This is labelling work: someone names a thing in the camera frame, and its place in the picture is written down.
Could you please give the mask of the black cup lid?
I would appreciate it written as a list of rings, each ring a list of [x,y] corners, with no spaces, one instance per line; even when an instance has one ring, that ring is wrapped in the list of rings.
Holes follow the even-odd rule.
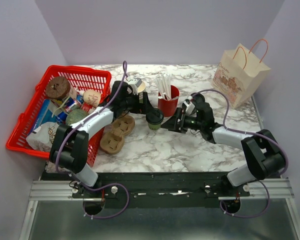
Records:
[[[163,112],[158,108],[153,108],[146,114],[146,121],[148,124],[158,125],[164,120]]]

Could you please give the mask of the beige paper bag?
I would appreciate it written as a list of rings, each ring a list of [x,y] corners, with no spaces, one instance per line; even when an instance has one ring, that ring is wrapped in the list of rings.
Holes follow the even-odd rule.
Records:
[[[266,45],[261,58],[253,53],[259,42],[265,42]],[[263,62],[268,49],[268,41],[262,38],[251,48],[240,43],[235,49],[223,52],[211,85],[227,97],[233,109],[249,101],[270,72],[271,68]]]

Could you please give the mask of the green paper cup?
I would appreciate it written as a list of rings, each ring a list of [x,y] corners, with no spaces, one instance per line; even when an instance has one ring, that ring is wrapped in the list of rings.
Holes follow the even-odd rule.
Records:
[[[148,123],[148,127],[150,130],[156,131],[161,128],[161,124],[160,123],[157,123],[157,124]]]

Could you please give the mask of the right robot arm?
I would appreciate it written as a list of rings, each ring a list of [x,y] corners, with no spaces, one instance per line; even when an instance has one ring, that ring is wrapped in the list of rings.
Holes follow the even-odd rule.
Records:
[[[213,109],[202,94],[188,97],[161,128],[182,134],[198,131],[207,142],[243,151],[246,163],[221,179],[220,191],[226,196],[233,195],[242,184],[264,180],[286,167],[283,151],[269,130],[252,133],[229,130],[215,121]]]

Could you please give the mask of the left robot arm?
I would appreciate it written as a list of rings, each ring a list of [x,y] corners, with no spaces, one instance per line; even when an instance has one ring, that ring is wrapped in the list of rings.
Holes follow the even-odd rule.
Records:
[[[128,93],[129,88],[127,82],[115,81],[110,95],[93,113],[72,125],[61,124],[56,130],[49,161],[70,171],[84,184],[83,191],[91,198],[100,194],[101,185],[97,182],[98,174],[87,163],[90,139],[124,111],[147,115],[155,109],[147,92],[142,93],[140,100],[137,94]]]

